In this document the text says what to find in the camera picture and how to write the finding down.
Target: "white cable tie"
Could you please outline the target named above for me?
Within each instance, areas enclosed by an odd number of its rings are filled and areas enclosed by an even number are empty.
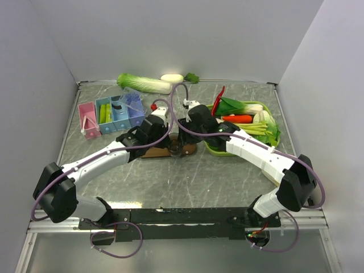
[[[248,136],[247,138],[245,138],[244,140],[243,140],[243,146],[245,145],[245,142],[247,142],[248,141],[248,139],[251,139],[252,137],[251,136]]]
[[[267,150],[270,154],[273,154],[275,151],[275,146],[269,147]]]
[[[183,100],[183,105],[184,105],[184,106],[188,106],[188,105],[189,105],[189,100],[184,99],[184,100]]]

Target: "green tray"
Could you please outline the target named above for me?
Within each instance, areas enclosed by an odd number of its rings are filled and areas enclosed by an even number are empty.
[[[259,101],[242,101],[244,102],[245,104],[261,104],[264,108],[265,111],[267,111],[269,113],[269,115],[272,115],[272,113],[269,111],[268,107],[259,102]],[[211,105],[207,105],[208,109],[212,109],[212,104]],[[212,154],[213,156],[235,156],[229,152],[221,152],[221,151],[215,151],[213,148],[211,148],[210,145],[207,144],[207,142],[205,142],[205,145],[206,145],[206,148],[207,150],[209,151],[210,154]]]

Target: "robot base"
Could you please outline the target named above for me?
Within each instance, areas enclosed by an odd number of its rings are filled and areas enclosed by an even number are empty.
[[[141,229],[143,239],[191,239],[229,238],[244,240],[245,228],[261,228],[268,221],[268,227],[280,227],[278,213],[252,223],[248,208],[183,208],[183,209],[114,209],[114,222],[132,222]],[[105,230],[87,220],[80,221],[80,230]],[[116,242],[130,242],[139,239],[134,227],[120,224],[106,229],[116,230]],[[96,245],[109,245],[102,238]]]

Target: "table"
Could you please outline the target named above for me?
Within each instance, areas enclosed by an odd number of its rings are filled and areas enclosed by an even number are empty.
[[[222,84],[188,85],[190,99],[212,104]],[[77,103],[121,94],[117,85],[82,84]],[[292,154],[286,126],[277,101],[275,87],[270,84],[227,84],[224,96],[240,101],[260,101],[268,106],[281,130],[278,150]],[[154,99],[166,95],[143,93],[146,115],[151,113]],[[174,98],[177,117],[185,117],[182,107],[185,91],[182,86]],[[74,162],[104,147],[124,131],[87,140],[80,133],[78,108],[73,113],[60,164]],[[114,208],[207,208],[249,206],[259,195],[274,189],[259,168],[237,156],[218,158],[211,155],[204,143],[197,152],[183,158],[137,159],[99,176],[87,186],[77,189],[86,196],[100,196]]]
[[[281,143],[278,150],[294,154],[287,132],[283,113],[275,87],[257,83],[203,82],[190,85],[190,98],[202,104],[212,104],[223,84],[226,96],[237,100],[260,101],[268,106],[280,127]],[[184,90],[180,88],[174,106],[178,117],[184,117],[181,107]],[[121,89],[112,83],[81,83],[76,102],[71,112],[58,163],[74,162],[107,146],[122,132],[103,135],[86,140],[80,133],[77,104],[95,101],[98,98],[118,95]],[[146,114],[156,97],[165,95],[143,94]],[[238,157],[217,158],[208,153],[203,143],[198,144],[196,154],[185,158],[137,159],[101,175],[91,181],[78,193],[103,197],[114,208],[159,208],[163,207],[218,207],[248,206],[258,195],[274,189],[274,185],[260,170]],[[44,216],[42,210],[37,217]],[[303,230],[296,248],[285,254],[269,254],[254,251],[245,241],[229,241],[226,238],[190,240],[147,240],[142,250],[133,259],[123,261],[111,259],[89,250],[90,230],[79,230],[79,219],[69,217],[54,224],[49,219],[30,222],[26,241],[20,256],[18,268],[21,272],[64,272],[74,270],[127,272],[234,272],[242,268],[256,272],[268,266],[288,272],[338,272],[334,247],[328,233],[328,226],[321,209],[302,209],[293,213]],[[280,213],[281,228],[269,227],[272,234],[270,248],[288,246],[295,236],[295,226],[285,213]],[[128,254],[134,251],[138,242],[118,243],[110,251]],[[312,267],[307,260],[314,260]]]

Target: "black bracket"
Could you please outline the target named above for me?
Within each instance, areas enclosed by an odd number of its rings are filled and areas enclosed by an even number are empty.
[[[33,198],[36,200],[46,186],[62,174],[62,169],[54,162],[45,166],[35,187]],[[66,220],[77,208],[76,186],[73,182],[74,179],[65,176],[53,185],[39,201],[39,205],[53,223]]]
[[[229,238],[244,240],[246,228],[261,228],[268,220],[268,227],[280,227],[278,213],[271,217],[251,220],[248,208],[171,208],[171,209],[114,209],[115,222],[136,224],[143,239]],[[80,221],[80,230],[115,230],[116,242],[139,239],[134,227],[118,225],[95,227]]]

